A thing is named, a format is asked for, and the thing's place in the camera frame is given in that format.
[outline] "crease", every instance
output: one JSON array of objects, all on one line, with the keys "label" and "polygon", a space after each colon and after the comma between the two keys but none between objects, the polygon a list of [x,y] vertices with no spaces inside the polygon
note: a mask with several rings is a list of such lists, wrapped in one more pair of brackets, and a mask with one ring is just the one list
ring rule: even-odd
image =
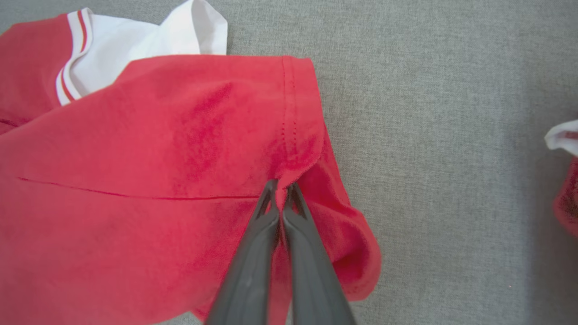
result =
[{"label": "crease", "polygon": [[226,196],[226,195],[224,195],[224,196],[215,196],[215,197],[192,197],[192,198],[186,198],[186,197],[146,197],[146,196],[141,196],[141,195],[127,195],[127,194],[113,193],[113,192],[107,192],[107,191],[100,191],[100,190],[93,190],[93,189],[85,189],[85,188],[83,188],[83,187],[69,186],[69,185],[58,184],[58,183],[53,183],[53,182],[44,182],[44,181],[41,181],[41,180],[27,179],[27,178],[24,178],[24,177],[17,177],[17,179],[22,180],[22,181],[24,181],[24,182],[31,182],[31,183],[37,183],[37,184],[46,184],[46,185],[53,185],[53,186],[64,187],[64,188],[66,188],[66,189],[72,189],[72,190],[86,191],[86,192],[98,193],[98,194],[104,194],[104,195],[112,195],[112,196],[116,196],[116,197],[145,199],[145,200],[164,200],[164,201],[211,201],[211,200],[227,200],[227,199],[234,199],[234,200],[252,200],[252,199],[258,199],[258,198],[259,198],[259,196],[257,196],[257,195],[235,195],[235,196]]},{"label": "crease", "polygon": [[7,119],[0,119],[0,123],[9,125],[11,127],[18,127],[18,125],[10,120]]}]

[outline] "gray background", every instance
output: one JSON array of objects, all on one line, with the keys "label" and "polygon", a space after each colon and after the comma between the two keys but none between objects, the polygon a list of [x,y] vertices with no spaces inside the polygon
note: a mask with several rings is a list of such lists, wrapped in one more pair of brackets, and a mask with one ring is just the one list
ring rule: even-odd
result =
[{"label": "gray background", "polygon": [[[578,324],[578,240],[551,211],[570,156],[543,142],[578,116],[578,2],[209,1],[229,54],[316,66],[343,181],[383,251],[360,325]],[[85,6],[160,23],[180,2],[3,0],[0,29]]]}]

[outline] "red shirt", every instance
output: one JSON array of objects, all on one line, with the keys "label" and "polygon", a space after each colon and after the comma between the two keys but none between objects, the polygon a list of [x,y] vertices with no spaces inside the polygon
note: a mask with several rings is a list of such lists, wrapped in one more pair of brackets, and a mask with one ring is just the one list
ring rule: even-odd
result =
[{"label": "red shirt", "polygon": [[[67,27],[0,37],[1,324],[204,320],[271,178],[298,180],[347,298],[373,290],[380,250],[339,177],[309,60],[149,58],[60,106]],[[291,298],[284,250],[275,325]]]}]

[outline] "white fabric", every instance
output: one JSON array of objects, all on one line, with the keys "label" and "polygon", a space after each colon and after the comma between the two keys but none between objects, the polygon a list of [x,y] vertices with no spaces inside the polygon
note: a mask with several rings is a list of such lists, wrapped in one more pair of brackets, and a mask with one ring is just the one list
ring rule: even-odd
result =
[{"label": "white fabric", "polygon": [[545,136],[549,149],[564,149],[578,157],[578,120],[559,124]]},{"label": "white fabric", "polygon": [[75,99],[75,93],[81,97],[112,84],[133,60],[227,52],[227,21],[205,0],[186,1],[161,25],[83,11],[90,17],[87,25],[92,30],[91,42],[72,64],[71,84],[65,80]]}]

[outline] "stitching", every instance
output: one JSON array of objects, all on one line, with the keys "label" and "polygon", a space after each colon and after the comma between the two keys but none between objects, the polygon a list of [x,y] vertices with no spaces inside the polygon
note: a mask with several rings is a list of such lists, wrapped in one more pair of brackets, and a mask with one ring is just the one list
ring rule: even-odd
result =
[{"label": "stitching", "polygon": [[293,85],[293,147],[295,150],[294,158],[297,159],[297,91],[295,90],[295,69],[291,60],[291,83]]},{"label": "stitching", "polygon": [[285,58],[281,57],[281,69],[283,70],[283,124],[281,135],[283,137],[283,148],[285,151],[285,159],[289,159],[289,152],[287,150],[287,141],[285,139],[285,120],[287,119],[287,85],[285,79]]},{"label": "stitching", "polygon": [[142,198],[142,199],[147,199],[147,200],[208,201],[208,200],[226,200],[226,199],[239,199],[239,200],[249,200],[249,199],[251,199],[251,200],[252,200],[252,199],[259,198],[259,196],[255,196],[255,195],[216,196],[216,197],[192,197],[192,198],[187,198],[187,197],[144,197],[144,196],[139,196],[139,195],[126,195],[126,194],[120,194],[120,193],[112,193],[112,192],[106,192],[106,191],[85,189],[85,188],[82,188],[82,187],[68,186],[68,185],[63,185],[63,184],[58,184],[58,183],[52,183],[52,182],[43,182],[43,181],[40,181],[40,180],[27,179],[27,178],[24,178],[24,177],[18,177],[17,179],[23,180],[23,181],[25,181],[25,182],[31,182],[31,183],[46,184],[46,185],[55,185],[55,186],[60,186],[60,187],[64,187],[64,188],[66,188],[66,189],[72,189],[72,190],[79,190],[79,191],[86,191],[86,192],[92,192],[92,193],[106,194],[106,195],[112,195],[112,196],[116,196],[116,197]]}]

